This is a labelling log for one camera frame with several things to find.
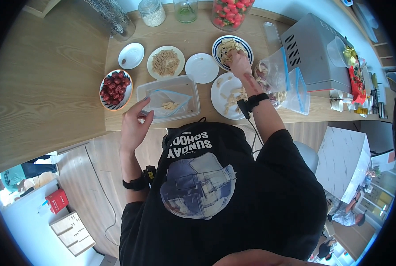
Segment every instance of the glass jar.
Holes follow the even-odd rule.
[[[139,12],[143,22],[149,27],[159,26],[165,20],[165,11],[160,0],[142,0],[139,3]]]
[[[255,0],[214,0],[211,21],[222,31],[236,31]]]
[[[109,23],[110,35],[117,41],[128,40],[136,31],[136,26],[117,0],[87,0],[86,3]]]
[[[198,18],[198,0],[173,0],[174,16],[181,23],[194,22]]]

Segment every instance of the person in green shirt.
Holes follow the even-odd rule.
[[[50,155],[43,155],[2,172],[0,190],[7,189],[10,192],[20,191],[26,179],[39,176],[45,172],[52,172],[59,175],[57,164],[34,164],[38,159],[45,160],[48,158],[50,158]]]

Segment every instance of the glass jar of strawberries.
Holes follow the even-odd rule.
[[[255,0],[214,0],[212,23],[222,31],[236,31]]]

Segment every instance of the gray chair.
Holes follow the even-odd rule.
[[[319,161],[318,154],[311,147],[304,143],[294,141],[294,144],[297,146],[298,151],[310,170],[312,170],[313,173],[316,173],[316,168],[318,168]]]

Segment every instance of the hand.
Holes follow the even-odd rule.
[[[122,115],[120,152],[132,154],[143,142],[154,119],[154,111],[146,117],[140,111],[150,102],[150,98],[142,99]],[[142,124],[138,119],[145,119],[145,122]]]
[[[230,67],[235,77],[243,79],[245,73],[249,73],[252,76],[250,62],[243,50],[230,50],[228,56],[232,56],[232,62],[227,62],[226,64]]]

